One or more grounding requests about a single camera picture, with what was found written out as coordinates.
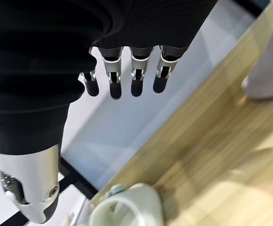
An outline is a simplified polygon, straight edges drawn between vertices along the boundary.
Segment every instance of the black sleeve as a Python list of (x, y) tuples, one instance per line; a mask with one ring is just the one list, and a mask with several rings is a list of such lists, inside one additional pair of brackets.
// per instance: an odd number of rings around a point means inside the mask
[(58, 144), (69, 104), (84, 91), (94, 42), (117, 32), (128, 3), (0, 0), (0, 153)]

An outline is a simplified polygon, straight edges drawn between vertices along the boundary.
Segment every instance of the black fabric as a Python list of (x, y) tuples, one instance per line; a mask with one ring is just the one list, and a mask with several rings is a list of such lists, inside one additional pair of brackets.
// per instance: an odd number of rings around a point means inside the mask
[(0, 0), (0, 153), (59, 142), (91, 46), (187, 49), (216, 1)]

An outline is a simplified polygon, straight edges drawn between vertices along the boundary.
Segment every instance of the white object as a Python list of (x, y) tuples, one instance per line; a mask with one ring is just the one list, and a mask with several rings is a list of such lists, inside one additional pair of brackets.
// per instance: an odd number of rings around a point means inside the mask
[(89, 226), (164, 226), (159, 195), (149, 185), (136, 184), (99, 203)]
[(273, 98), (273, 36), (242, 87), (249, 98)]

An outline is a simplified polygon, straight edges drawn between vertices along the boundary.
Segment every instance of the white floor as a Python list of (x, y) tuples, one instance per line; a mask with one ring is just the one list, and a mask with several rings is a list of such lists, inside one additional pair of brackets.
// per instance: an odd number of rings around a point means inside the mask
[[(104, 66), (95, 51), (99, 59), (96, 74), (100, 94), (93, 98), (85, 93), (71, 105), (64, 132), (64, 158), (97, 188), (103, 187), (192, 94), (253, 21), (252, 16), (231, 0), (219, 0), (177, 64), (162, 94), (155, 94), (152, 90), (159, 54), (157, 48), (151, 55), (143, 94), (138, 98), (130, 94), (130, 52), (124, 50), (123, 94), (118, 101), (109, 96)], [(44, 225), (61, 225), (80, 196), (73, 186), (64, 191), (52, 220)], [(16, 212), (17, 209), (4, 197), (0, 186), (0, 223)]]

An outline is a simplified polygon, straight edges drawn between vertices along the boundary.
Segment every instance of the wooden table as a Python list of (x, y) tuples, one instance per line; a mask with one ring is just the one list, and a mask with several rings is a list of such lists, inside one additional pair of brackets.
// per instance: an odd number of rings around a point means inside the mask
[(273, 5), (203, 84), (100, 191), (153, 185), (168, 226), (273, 226), (273, 101), (241, 82), (273, 30)]

